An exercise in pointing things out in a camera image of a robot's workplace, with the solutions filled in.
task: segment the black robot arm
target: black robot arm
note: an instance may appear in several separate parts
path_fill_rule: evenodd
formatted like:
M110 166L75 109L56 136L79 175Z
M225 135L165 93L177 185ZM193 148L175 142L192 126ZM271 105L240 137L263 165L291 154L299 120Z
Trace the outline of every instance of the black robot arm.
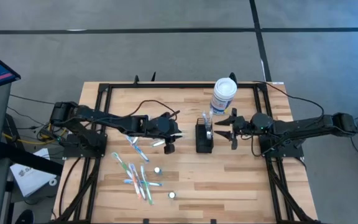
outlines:
M181 131L175 120L171 119L179 111L170 114L168 112L149 120L147 115L116 116L102 111L95 111L87 106L78 105L74 102L58 102L50 116L50 124L67 128L72 132L67 139L59 139L59 143L65 147L65 157L101 157L104 156L107 135L100 134L95 130L87 129L89 124L101 124L115 128L122 134L134 137L152 139L164 139L164 153L175 151L172 144L175 142L176 133Z
M259 136L261 153L274 152L279 156L286 154L291 148L298 148L306 138L333 134L341 137L351 137L358 133L358 127L349 114L336 113L322 115L317 118L302 119L298 121L275 121L266 114L256 113L250 121L243 116L237 116L237 110L232 109L228 119L215 123L216 125L232 125L232 131L215 131L232 141L232 149L237 148L236 136Z

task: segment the gray floor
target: gray floor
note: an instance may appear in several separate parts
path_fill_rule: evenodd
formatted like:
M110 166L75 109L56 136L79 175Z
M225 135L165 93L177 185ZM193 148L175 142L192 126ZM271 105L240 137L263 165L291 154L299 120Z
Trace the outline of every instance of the gray floor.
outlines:
M358 1L256 0L262 28L358 27ZM253 27L249 1L0 0L0 29ZM358 33L264 33L272 80L291 95L315 100L326 113L358 116ZM46 101L78 101L85 81L263 80L255 34L0 35L0 58L22 75L12 93ZM290 101L295 119L318 116ZM11 98L9 105L41 121L51 107ZM18 126L33 125L14 115ZM358 147L358 136L354 138ZM333 136L304 144L319 219L358 223L358 154ZM53 199L36 206L50 218ZM18 204L15 217L27 205Z

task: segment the wooden tabletop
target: wooden tabletop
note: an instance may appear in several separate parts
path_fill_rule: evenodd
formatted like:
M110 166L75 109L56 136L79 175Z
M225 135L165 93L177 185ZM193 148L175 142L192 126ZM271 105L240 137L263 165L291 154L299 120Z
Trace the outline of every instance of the wooden tabletop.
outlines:
M84 84L81 105L94 108L98 86L99 82ZM285 91L284 85L275 86ZM107 128L108 146L101 161L92 223L142 223L143 218L149 218L151 223L209 223L210 219L217 219L218 223L275 222L265 160L251 154L251 140L239 139L237 150L231 150L231 143L215 134L213 153L196 153L196 120L203 111L209 111L212 92L212 88L113 89L109 113L123 116L134 111L143 100L159 100L175 111L180 110L177 123L185 135L175 142L176 151L169 155L163 153L163 146L150 147L152 140L139 140L138 146L150 159L145 165L147 177L150 181L163 183L163 187L150 187L154 200L154 205L150 206L137 198L132 185L123 183L127 175L110 154L117 152L124 162L134 163L138 171L144 160L131 148L124 135ZM270 87L268 92L273 118L291 121L288 98ZM232 107L237 108L238 115L250 120L256 113L252 90L238 89L230 111ZM156 117L166 111L163 106L148 102L136 114ZM226 118L227 115L214 116L213 119L215 122ZM214 130L224 131L229 127L214 126ZM259 153L257 137L254 139L254 150ZM63 209L78 192L83 160L77 163L68 179ZM56 214L63 180L74 161L69 159L65 162L53 209ZM290 193L306 214L317 218L305 168L292 158L284 159L283 163ZM154 174L154 167L160 167L163 175ZM172 191L177 194L174 200L168 198L168 193ZM81 218L85 217L88 194L84 198ZM279 199L285 218L281 194Z

